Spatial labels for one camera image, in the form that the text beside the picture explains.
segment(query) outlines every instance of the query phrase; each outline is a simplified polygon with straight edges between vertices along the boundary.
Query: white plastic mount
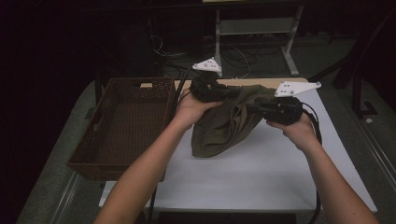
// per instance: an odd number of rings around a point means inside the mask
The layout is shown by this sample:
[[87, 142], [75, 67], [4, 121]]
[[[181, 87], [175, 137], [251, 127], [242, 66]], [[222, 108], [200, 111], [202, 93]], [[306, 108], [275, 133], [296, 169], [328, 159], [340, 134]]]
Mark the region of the white plastic mount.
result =
[[287, 97], [300, 94], [305, 91], [311, 91], [321, 87], [320, 82], [292, 82], [282, 81], [275, 92], [275, 97]]
[[208, 59], [201, 63], [195, 63], [192, 66], [195, 70], [209, 71], [209, 72], [221, 72], [221, 67], [216, 63], [214, 58]]

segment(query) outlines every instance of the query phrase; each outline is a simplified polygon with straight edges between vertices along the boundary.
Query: dark green cloth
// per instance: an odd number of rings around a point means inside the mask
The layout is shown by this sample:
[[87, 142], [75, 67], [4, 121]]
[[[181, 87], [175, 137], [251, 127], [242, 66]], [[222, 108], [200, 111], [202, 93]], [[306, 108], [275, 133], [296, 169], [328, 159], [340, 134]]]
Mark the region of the dark green cloth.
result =
[[262, 115], [247, 111], [246, 104], [257, 97], [270, 101], [275, 92], [261, 85], [243, 86], [238, 97], [206, 111], [192, 131], [192, 156], [213, 157], [245, 140], [262, 120]]

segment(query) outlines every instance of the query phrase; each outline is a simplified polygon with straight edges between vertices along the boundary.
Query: person's right arm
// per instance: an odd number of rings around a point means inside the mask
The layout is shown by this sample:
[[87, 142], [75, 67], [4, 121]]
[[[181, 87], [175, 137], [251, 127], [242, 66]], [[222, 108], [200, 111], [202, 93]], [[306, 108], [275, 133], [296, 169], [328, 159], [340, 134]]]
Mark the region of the person's right arm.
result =
[[318, 189], [323, 210], [330, 223], [378, 223], [358, 194], [349, 186], [315, 136], [309, 117], [289, 126], [267, 121], [283, 131], [305, 155]]

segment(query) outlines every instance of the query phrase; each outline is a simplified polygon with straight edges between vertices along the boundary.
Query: person's left hand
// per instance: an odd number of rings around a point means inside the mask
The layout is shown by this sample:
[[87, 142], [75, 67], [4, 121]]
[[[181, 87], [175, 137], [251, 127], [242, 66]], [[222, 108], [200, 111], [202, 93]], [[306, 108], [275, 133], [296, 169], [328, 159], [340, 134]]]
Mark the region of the person's left hand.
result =
[[173, 122], [182, 125], [185, 130], [188, 130], [192, 124], [197, 122], [207, 109], [222, 104], [222, 102], [203, 103], [195, 99], [190, 90], [187, 89], [183, 90], [179, 99]]

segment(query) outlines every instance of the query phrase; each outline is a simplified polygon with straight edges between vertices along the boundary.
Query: wicker basket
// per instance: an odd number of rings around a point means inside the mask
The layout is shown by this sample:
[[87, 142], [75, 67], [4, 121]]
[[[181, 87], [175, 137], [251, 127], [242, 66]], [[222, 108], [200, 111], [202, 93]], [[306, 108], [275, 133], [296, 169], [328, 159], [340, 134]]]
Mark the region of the wicker basket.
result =
[[170, 78], [111, 79], [67, 165], [88, 180], [117, 180], [169, 123], [174, 96]]

